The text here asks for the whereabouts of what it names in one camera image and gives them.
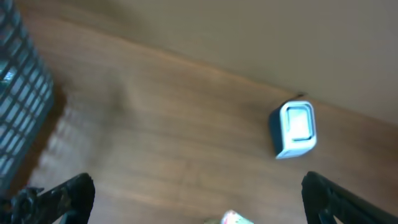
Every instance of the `white small container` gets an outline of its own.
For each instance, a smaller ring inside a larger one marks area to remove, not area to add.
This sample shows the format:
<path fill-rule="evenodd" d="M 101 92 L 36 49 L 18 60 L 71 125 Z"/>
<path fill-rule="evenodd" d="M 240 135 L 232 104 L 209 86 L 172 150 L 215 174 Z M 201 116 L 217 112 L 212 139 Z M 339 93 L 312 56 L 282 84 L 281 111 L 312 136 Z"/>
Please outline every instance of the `white small container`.
<path fill-rule="evenodd" d="M 269 116 L 276 159 L 297 157 L 317 143 L 315 115 L 308 101 L 288 101 Z"/>

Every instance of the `beige wall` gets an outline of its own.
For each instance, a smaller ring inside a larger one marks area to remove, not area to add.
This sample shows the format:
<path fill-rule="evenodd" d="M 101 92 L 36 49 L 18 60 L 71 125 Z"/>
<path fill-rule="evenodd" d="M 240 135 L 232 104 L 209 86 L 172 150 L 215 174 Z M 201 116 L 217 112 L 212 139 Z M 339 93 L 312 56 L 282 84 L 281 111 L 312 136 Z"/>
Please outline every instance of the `beige wall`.
<path fill-rule="evenodd" d="M 398 124 L 395 0 L 22 1 Z"/>

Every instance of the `black object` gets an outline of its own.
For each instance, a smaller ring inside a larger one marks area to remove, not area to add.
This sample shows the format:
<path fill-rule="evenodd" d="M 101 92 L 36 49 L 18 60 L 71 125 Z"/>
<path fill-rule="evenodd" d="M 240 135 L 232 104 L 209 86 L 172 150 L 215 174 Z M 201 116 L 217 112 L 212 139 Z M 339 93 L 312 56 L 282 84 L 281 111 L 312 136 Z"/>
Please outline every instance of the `black object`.
<path fill-rule="evenodd" d="M 62 215 L 60 223 L 88 223 L 95 197 L 94 183 L 88 174 L 77 175 L 38 195 L 41 191 L 43 189 L 28 188 L 11 200 L 3 199 L 0 223 L 49 224 Z"/>
<path fill-rule="evenodd" d="M 305 215 L 309 224 L 398 223 L 398 218 L 371 205 L 316 172 L 302 182 Z"/>
<path fill-rule="evenodd" d="M 0 1 L 0 195 L 53 105 L 53 81 L 13 0 Z"/>
<path fill-rule="evenodd" d="M 282 128 L 280 126 L 280 109 L 283 105 L 276 108 L 269 115 L 269 119 L 268 119 L 269 132 L 271 134 L 271 139 L 272 139 L 272 143 L 274 145 L 274 150 L 275 150 L 276 155 L 279 155 L 284 148 L 283 139 L 282 139 Z"/>

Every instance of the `small item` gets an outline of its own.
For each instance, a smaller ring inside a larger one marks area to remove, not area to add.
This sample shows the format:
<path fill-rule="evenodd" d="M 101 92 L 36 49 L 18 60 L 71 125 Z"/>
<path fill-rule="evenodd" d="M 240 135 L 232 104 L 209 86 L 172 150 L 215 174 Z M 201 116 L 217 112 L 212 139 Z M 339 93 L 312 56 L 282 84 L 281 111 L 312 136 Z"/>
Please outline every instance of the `small item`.
<path fill-rule="evenodd" d="M 276 159 L 297 157 L 317 143 L 315 115 L 308 101 L 288 101 L 269 116 Z"/>
<path fill-rule="evenodd" d="M 237 212 L 229 210 L 224 214 L 220 224 L 253 224 L 253 222 L 244 218 Z"/>

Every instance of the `wire grid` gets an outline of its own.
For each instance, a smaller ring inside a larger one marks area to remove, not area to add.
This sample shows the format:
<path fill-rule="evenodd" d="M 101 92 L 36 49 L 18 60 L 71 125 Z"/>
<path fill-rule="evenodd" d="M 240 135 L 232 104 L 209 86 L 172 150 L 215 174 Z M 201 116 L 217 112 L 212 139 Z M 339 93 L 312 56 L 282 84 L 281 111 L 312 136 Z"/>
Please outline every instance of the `wire grid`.
<path fill-rule="evenodd" d="M 0 194 L 53 104 L 53 81 L 12 0 L 0 3 Z"/>

